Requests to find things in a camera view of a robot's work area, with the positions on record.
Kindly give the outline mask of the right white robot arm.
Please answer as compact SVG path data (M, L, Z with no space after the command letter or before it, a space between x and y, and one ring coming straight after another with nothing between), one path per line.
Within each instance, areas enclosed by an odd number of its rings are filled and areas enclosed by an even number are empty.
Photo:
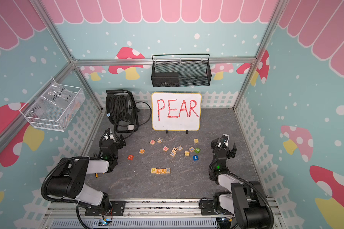
M274 214L258 181L247 181L231 172L227 160L234 158L237 147L228 146L229 135L211 142L213 159L208 167L209 179L225 188L213 196L213 208L224 215L219 224L230 229L272 229Z

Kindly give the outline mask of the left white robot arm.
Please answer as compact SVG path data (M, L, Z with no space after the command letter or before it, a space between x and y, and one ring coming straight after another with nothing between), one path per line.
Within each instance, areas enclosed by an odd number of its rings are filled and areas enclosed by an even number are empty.
M41 195L50 202L74 203L105 216L113 210L107 193L85 183L87 175L111 173L118 165L118 150L126 146L124 136L108 128L101 137L95 157L64 157L42 183Z

